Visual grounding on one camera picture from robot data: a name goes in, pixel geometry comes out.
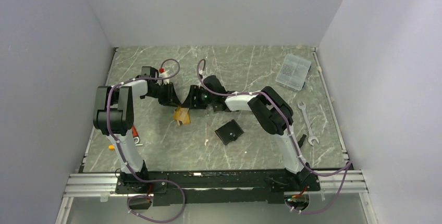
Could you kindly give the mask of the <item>black leather card holder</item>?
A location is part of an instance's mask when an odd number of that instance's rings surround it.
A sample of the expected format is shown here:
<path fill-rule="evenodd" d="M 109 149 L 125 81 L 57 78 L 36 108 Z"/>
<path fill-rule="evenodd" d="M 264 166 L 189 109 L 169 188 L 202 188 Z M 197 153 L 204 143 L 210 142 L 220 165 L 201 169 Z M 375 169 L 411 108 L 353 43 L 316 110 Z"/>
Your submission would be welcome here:
<path fill-rule="evenodd" d="M 215 134 L 224 145 L 228 145 L 229 143 L 236 141 L 243 133 L 243 129 L 234 119 L 215 130 Z"/>

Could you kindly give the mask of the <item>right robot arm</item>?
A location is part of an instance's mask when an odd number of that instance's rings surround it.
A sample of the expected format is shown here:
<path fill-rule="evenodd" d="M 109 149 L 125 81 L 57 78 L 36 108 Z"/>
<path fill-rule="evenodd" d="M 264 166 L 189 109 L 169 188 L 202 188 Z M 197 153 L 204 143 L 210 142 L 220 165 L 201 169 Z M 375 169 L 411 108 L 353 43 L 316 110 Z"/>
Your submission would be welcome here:
<path fill-rule="evenodd" d="M 300 190 L 311 175 L 309 164 L 302 156 L 302 146 L 293 130 L 293 110 L 270 86 L 256 92 L 227 91 L 216 76 L 208 76 L 200 85 L 190 86 L 182 108 L 213 111 L 250 111 L 264 129 L 277 142 L 285 170 L 287 183 L 293 190 Z"/>

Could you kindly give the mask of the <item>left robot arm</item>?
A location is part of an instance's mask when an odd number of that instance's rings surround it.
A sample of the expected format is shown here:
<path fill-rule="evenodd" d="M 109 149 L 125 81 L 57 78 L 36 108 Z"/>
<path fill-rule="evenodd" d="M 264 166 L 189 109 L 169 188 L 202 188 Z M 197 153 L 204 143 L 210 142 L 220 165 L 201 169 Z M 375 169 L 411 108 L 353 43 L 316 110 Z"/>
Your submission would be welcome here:
<path fill-rule="evenodd" d="M 113 86 L 96 90 L 93 125 L 112 143 L 120 162 L 121 179 L 138 193 L 149 188 L 150 178 L 145 161 L 133 139 L 134 105 L 137 98 L 152 97 L 164 106 L 176 107 L 180 101 L 163 68 L 142 67 L 142 73 Z"/>

